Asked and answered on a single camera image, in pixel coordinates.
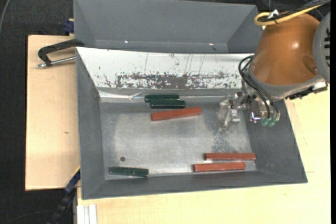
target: red block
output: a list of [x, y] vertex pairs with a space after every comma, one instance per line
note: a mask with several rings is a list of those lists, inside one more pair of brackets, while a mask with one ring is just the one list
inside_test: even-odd
[[254, 153], [205, 153], [205, 159], [215, 159], [218, 161], [244, 160], [252, 161], [256, 159]]
[[244, 170], [246, 164], [244, 162], [237, 163], [203, 163], [194, 164], [194, 172], [214, 172], [227, 170]]
[[152, 121], [163, 121], [170, 119], [185, 118], [191, 116], [198, 116], [202, 113], [202, 109], [199, 107], [189, 109], [177, 109], [170, 111], [160, 111], [151, 114]]

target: table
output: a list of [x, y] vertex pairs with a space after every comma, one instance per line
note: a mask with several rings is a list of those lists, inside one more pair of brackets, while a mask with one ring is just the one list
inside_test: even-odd
[[[28, 38], [26, 190], [63, 188], [79, 165], [75, 65], [36, 68], [39, 48], [72, 38]], [[286, 105], [306, 184], [94, 200], [78, 187], [76, 205], [97, 205], [99, 224], [331, 223], [330, 87]]]

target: wooden board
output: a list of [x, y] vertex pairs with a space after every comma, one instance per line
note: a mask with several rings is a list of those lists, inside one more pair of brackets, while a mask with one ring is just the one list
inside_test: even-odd
[[[41, 47], [73, 37], [28, 37], [26, 190], [64, 188], [79, 166], [75, 62], [38, 69]], [[51, 55], [70, 57], [74, 49]]]

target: green block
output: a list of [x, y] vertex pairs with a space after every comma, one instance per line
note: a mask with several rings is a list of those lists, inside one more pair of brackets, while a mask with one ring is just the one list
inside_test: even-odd
[[185, 101], [182, 100], [152, 100], [151, 108], [153, 109], [183, 109]]
[[145, 102], [149, 103], [154, 100], [178, 100], [180, 96], [178, 94], [148, 94], [145, 95]]
[[147, 176], [148, 169], [144, 168], [131, 168], [131, 167], [119, 167], [111, 166], [109, 169], [109, 174], [112, 175], [122, 175], [122, 176]]

